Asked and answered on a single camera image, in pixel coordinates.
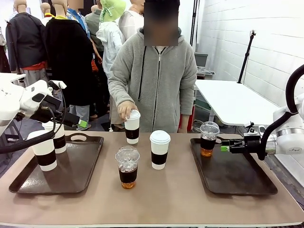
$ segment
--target white cup lid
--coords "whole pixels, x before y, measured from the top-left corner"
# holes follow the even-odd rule
[[[136,119],[139,119],[140,117],[141,117],[141,114],[137,110],[132,109],[130,118],[128,118],[127,120],[136,120]]]
[[[158,130],[150,135],[150,140],[155,144],[163,145],[169,143],[171,141],[171,137],[165,131]]]
[[[38,136],[41,136],[43,134],[46,134],[46,133],[49,133],[50,131],[47,131],[47,130],[40,130],[40,131],[36,131],[36,132],[31,132],[28,137],[27,137],[27,140],[29,139],[33,139],[33,138],[36,138]]]
[[[42,127],[44,128],[53,128],[54,126],[54,122],[53,121],[49,121],[47,123],[42,123]]]

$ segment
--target hood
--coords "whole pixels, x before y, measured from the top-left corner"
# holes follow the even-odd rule
[[[118,26],[113,21],[110,22],[101,22],[99,23],[99,30],[96,32],[96,36],[98,39],[100,39],[102,42],[107,43],[109,39],[109,33],[113,30],[113,27]]]
[[[179,31],[179,32],[178,32],[179,43],[181,43],[181,42],[185,39],[185,37],[181,34],[181,29],[180,29],[180,27],[179,27],[178,31]],[[139,28],[139,29],[137,30],[137,34],[138,34],[141,38],[144,39],[144,28]]]

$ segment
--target zipper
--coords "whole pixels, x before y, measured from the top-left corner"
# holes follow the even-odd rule
[[[160,68],[161,68],[161,55],[163,53],[163,51],[166,49],[164,48],[161,53],[159,53],[159,51],[157,50],[157,48],[155,48],[157,53],[158,53],[158,74],[157,74],[157,80],[156,80],[156,95],[155,95],[155,103],[154,103],[154,116],[153,116],[153,124],[152,124],[152,131],[154,128],[154,122],[155,122],[155,113],[156,113],[156,101],[157,101],[157,91],[158,91],[158,80],[160,77]]]

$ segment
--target white table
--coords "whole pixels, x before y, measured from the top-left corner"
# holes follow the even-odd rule
[[[21,79],[23,77],[26,77],[26,74],[17,75],[14,73],[0,73],[1,78],[6,78],[10,82],[16,81],[18,79]]]
[[[222,123],[244,126],[250,121],[258,125],[273,123],[279,107],[243,84],[234,81],[197,80],[196,86],[211,106],[209,121],[216,114]]]

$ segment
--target black tray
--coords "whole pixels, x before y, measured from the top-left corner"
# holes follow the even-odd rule
[[[85,141],[73,136],[84,136]],[[34,156],[9,186],[13,193],[58,195],[80,193],[91,180],[104,138],[75,133],[66,136],[66,152],[56,154],[57,167],[43,172]]]
[[[201,156],[200,139],[191,139],[202,183],[215,194],[274,195],[277,188],[250,154],[221,152],[216,144],[210,158]]]

